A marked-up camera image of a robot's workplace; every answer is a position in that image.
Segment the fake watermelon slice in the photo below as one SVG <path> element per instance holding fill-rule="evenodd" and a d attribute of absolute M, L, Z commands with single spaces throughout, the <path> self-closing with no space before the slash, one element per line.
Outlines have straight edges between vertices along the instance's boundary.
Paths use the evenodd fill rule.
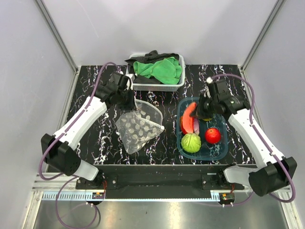
<path fill-rule="evenodd" d="M 182 117 L 181 117 L 181 130 L 183 134 L 189 134 L 189 133 L 194 133 L 194 117 L 191 116 L 192 112 L 196 109 L 196 102 L 190 103 Z"/>

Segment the fake red apple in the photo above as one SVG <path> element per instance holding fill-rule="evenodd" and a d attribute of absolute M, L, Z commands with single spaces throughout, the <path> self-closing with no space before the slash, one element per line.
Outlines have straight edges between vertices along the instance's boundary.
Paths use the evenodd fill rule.
<path fill-rule="evenodd" d="M 209 128 L 205 132 L 205 139 L 210 144 L 217 144 L 221 141 L 221 133 L 217 128 Z"/>

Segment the fake green cabbage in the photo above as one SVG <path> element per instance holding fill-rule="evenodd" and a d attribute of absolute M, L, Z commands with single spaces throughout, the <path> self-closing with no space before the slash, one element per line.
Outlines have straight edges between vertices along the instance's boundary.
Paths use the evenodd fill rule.
<path fill-rule="evenodd" d="M 201 138 L 195 133 L 188 133 L 181 139 L 182 149 L 187 153 L 197 153 L 201 145 Z"/>

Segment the clear zip top bag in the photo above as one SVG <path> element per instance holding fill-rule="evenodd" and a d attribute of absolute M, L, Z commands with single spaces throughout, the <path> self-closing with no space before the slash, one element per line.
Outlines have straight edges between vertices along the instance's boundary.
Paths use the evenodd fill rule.
<path fill-rule="evenodd" d="M 115 125 L 125 151 L 133 154 L 164 131 L 163 115 L 154 105 L 135 100 L 136 110 L 124 113 Z"/>

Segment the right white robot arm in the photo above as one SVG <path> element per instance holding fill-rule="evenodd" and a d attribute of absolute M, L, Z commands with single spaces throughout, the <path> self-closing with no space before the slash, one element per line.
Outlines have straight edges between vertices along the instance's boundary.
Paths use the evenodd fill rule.
<path fill-rule="evenodd" d="M 290 186 L 295 198 L 292 178 L 297 168 L 293 157 L 285 157 L 268 139 L 253 117 L 253 106 L 239 97 L 232 96 L 225 80 L 215 81 L 209 77 L 206 91 L 200 95 L 195 110 L 199 118 L 222 115 L 243 139 L 256 162 L 256 168 L 228 166 L 216 177 L 218 187 L 229 188 L 233 183 L 250 187 L 262 197 Z"/>

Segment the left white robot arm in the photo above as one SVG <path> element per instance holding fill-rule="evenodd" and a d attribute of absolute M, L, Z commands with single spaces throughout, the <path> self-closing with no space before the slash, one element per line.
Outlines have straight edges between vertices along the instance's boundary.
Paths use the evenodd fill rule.
<path fill-rule="evenodd" d="M 103 177 L 98 174 L 98 168 L 80 159 L 76 148 L 94 122 L 112 106 L 125 111 L 135 109 L 133 80 L 132 74 L 113 72 L 107 82 L 96 84 L 83 106 L 63 127 L 41 138 L 42 162 L 61 175 L 82 177 L 91 188 L 99 188 Z"/>

